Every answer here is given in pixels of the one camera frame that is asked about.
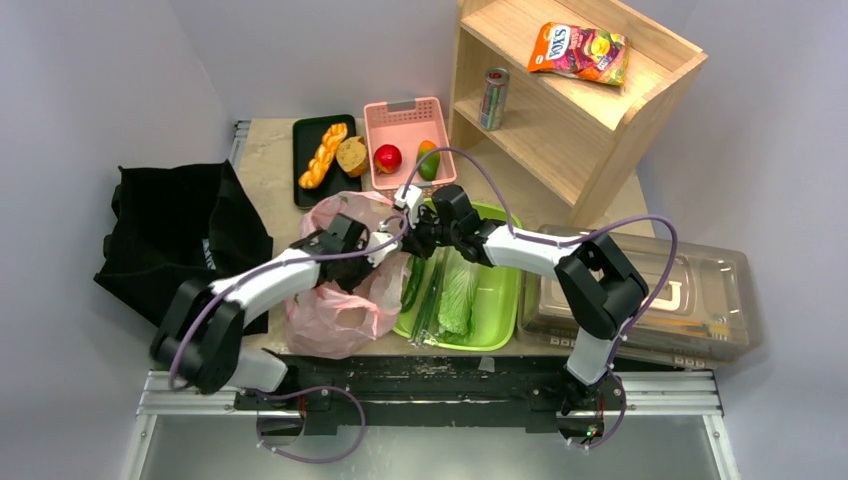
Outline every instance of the white wall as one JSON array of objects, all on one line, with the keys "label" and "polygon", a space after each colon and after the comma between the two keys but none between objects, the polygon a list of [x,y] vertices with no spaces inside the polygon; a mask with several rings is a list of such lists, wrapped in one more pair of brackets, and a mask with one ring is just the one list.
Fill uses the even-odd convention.
[{"label": "white wall", "polygon": [[152,328],[98,287],[118,165],[220,161],[231,124],[165,0],[0,2],[0,465],[114,479]]},{"label": "white wall", "polygon": [[743,478],[845,478],[848,2],[693,7],[710,59],[640,166],[649,206],[751,262],[765,343],[719,372]]},{"label": "white wall", "polygon": [[236,118],[450,96],[456,0],[171,0]]}]

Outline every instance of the container lid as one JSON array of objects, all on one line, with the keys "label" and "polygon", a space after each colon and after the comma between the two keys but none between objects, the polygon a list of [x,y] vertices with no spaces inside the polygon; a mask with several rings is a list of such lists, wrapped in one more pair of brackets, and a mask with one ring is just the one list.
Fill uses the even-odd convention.
[{"label": "container lid", "polygon": [[[540,232],[558,236],[586,233],[550,225],[543,226]],[[612,237],[653,290],[668,261],[670,242],[626,234]],[[747,277],[747,269],[747,259],[739,252],[680,243],[668,282],[630,335],[661,333],[665,337],[748,344],[748,308],[739,288],[739,278]],[[538,288],[538,311],[534,318],[525,318],[524,323],[556,322],[560,327],[572,324],[576,328],[571,308],[555,279],[528,275],[527,280],[528,291]],[[537,286],[531,287],[533,282],[538,282]]]}]

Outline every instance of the black tote bag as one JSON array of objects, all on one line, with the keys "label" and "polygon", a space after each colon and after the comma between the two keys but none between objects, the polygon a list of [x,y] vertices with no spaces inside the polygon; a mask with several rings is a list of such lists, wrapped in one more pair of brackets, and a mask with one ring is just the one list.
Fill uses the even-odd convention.
[{"label": "black tote bag", "polygon": [[[184,281],[212,282],[271,259],[273,240],[229,161],[119,169],[118,222],[94,281],[154,325]],[[265,313],[245,334],[267,331]]]}]

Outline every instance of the marble surface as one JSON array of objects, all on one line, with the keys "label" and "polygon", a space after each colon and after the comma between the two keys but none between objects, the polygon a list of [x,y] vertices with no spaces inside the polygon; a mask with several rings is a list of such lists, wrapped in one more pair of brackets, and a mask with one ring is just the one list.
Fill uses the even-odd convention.
[{"label": "marble surface", "polygon": [[[294,204],[294,179],[292,178],[291,127],[297,119],[254,119],[251,122],[244,153],[238,167],[239,180],[248,197],[265,223],[268,234],[274,238],[274,255],[299,238],[298,225],[304,211]],[[357,120],[357,132],[364,132],[364,125]],[[498,147],[484,141],[469,153],[489,171],[501,189],[512,212],[527,229],[535,230],[543,224],[564,224],[569,206],[543,186]],[[458,183],[475,201],[497,204],[498,200],[485,179],[470,162],[456,159]],[[363,188],[370,189],[367,174]],[[607,215],[592,227],[599,227],[613,220],[645,213],[645,200],[638,178],[633,175],[619,193]],[[647,222],[629,225],[622,232],[653,236]],[[269,333],[245,339],[246,346],[268,348],[288,353],[285,344],[285,310],[278,305],[270,311]],[[405,338],[390,332],[385,337],[367,345],[360,354],[383,355],[462,355],[463,352],[434,347],[415,348]],[[533,355],[562,353],[554,347],[527,345],[514,338],[503,348],[489,355]]]}]

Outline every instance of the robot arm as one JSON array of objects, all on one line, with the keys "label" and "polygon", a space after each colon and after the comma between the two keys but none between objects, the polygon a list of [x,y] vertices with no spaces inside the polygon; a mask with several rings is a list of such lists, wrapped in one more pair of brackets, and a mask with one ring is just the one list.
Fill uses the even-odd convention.
[{"label": "robot arm", "polygon": [[[267,352],[240,349],[242,330],[253,319],[286,298],[325,282],[334,281],[351,291],[393,251],[428,258],[437,247],[453,247],[471,262],[518,268],[559,281],[580,325],[576,347],[567,363],[569,387],[564,410],[591,397],[607,372],[622,324],[648,294],[645,281],[615,242],[602,235],[562,246],[575,239],[520,229],[510,232],[504,222],[480,218],[457,185],[436,190],[432,200],[435,211],[423,205],[419,189],[410,187],[405,195],[399,190],[395,208],[406,216],[410,228],[399,242],[371,255],[337,258],[338,254],[385,244],[391,235],[385,231],[368,233],[361,223],[337,215],[326,231],[295,242],[265,265],[208,286],[186,282],[157,332],[151,355],[170,365],[193,316],[209,298],[222,296],[204,328],[188,342],[180,376],[202,393],[215,392],[225,384],[276,390],[285,376],[285,364]],[[367,241],[362,239],[363,234],[367,234]],[[336,258],[318,260],[328,255]],[[280,266],[281,262],[290,263]],[[600,280],[593,272],[601,272]]]}]

